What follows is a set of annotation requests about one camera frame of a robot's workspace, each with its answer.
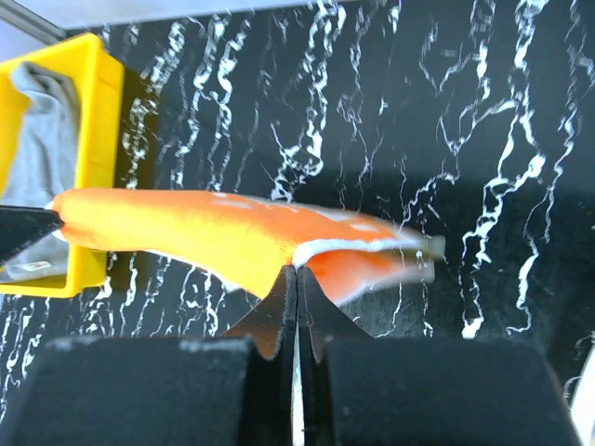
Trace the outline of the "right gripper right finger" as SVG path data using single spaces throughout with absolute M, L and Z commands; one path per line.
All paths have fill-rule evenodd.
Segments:
M 374 338 L 297 274 L 309 445 L 576 445 L 554 372 L 506 340 Z

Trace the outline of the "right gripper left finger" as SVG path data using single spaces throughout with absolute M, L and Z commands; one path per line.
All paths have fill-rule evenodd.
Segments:
M 225 334 L 69 336 L 45 345 L 5 445 L 287 445 L 297 273 Z

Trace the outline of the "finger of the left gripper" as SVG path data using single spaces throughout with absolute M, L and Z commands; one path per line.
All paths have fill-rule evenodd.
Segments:
M 64 222 L 50 209 L 21 206 L 1 207 L 1 264 L 60 230 Z

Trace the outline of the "grey cloth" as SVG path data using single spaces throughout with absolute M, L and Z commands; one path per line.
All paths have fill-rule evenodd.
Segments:
M 10 74 L 13 87 L 30 100 L 8 172 L 2 205 L 44 207 L 74 187 L 80 106 L 65 75 L 30 61 Z M 2 282 L 23 282 L 64 275 L 69 245 L 51 235 L 8 261 Z

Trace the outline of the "cream orange fox towel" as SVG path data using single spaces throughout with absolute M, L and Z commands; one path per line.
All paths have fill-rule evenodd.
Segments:
M 67 190 L 50 205 L 59 236 L 97 251 L 145 251 L 266 297 L 284 267 L 308 268 L 341 306 L 403 282 L 430 282 L 445 239 L 350 210 L 205 190 Z

